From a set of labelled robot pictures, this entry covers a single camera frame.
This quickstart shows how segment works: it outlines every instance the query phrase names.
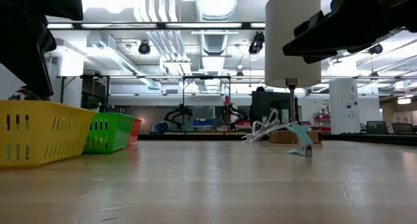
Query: ductwork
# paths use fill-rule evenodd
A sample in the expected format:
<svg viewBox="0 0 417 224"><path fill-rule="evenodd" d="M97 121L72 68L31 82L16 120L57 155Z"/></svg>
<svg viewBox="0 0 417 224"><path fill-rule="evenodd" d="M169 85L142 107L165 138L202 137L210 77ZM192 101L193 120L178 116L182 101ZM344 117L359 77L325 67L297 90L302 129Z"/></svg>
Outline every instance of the ductwork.
<svg viewBox="0 0 417 224"><path fill-rule="evenodd" d="M237 0L195 0L199 21L233 21ZM207 55L221 55L227 45L227 35L201 35Z"/></svg>

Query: white pillar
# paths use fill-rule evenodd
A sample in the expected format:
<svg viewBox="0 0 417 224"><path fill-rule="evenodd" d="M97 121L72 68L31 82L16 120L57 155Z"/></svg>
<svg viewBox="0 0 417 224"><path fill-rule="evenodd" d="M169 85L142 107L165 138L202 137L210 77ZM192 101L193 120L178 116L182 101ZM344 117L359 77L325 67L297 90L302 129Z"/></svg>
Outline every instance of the white pillar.
<svg viewBox="0 0 417 224"><path fill-rule="evenodd" d="M356 79L330 81L330 118L332 134L360 132Z"/></svg>
<svg viewBox="0 0 417 224"><path fill-rule="evenodd" d="M65 42L75 46L81 51L85 51L87 47L88 31L53 31L55 38L63 39ZM51 73L59 73L60 76L80 76L84 71L84 57L74 51L63 51L58 57L56 66L59 70L52 70ZM74 79L70 82L66 79L68 84L64 90L64 104L72 105L74 107L81 107L81 92L83 88L82 79ZM61 79L51 77L54 88L54 95L51 99L55 101L60 99L61 95Z"/></svg>

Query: table surface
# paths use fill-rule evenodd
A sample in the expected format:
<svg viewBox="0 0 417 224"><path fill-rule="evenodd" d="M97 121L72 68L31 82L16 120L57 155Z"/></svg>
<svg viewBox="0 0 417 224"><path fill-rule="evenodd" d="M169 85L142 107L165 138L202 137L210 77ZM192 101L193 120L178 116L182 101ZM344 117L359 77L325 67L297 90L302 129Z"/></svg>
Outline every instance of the table surface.
<svg viewBox="0 0 417 224"><path fill-rule="evenodd" d="M144 141L0 170L0 223L417 223L417 148Z"/></svg>

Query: laboratory room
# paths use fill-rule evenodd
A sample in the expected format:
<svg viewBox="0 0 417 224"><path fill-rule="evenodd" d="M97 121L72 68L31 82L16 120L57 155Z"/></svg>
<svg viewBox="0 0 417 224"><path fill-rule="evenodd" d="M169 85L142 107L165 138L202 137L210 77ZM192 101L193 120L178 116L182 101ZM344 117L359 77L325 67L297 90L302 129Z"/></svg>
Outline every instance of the laboratory room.
<svg viewBox="0 0 417 224"><path fill-rule="evenodd" d="M417 223L417 0L0 9L0 223Z"/></svg>

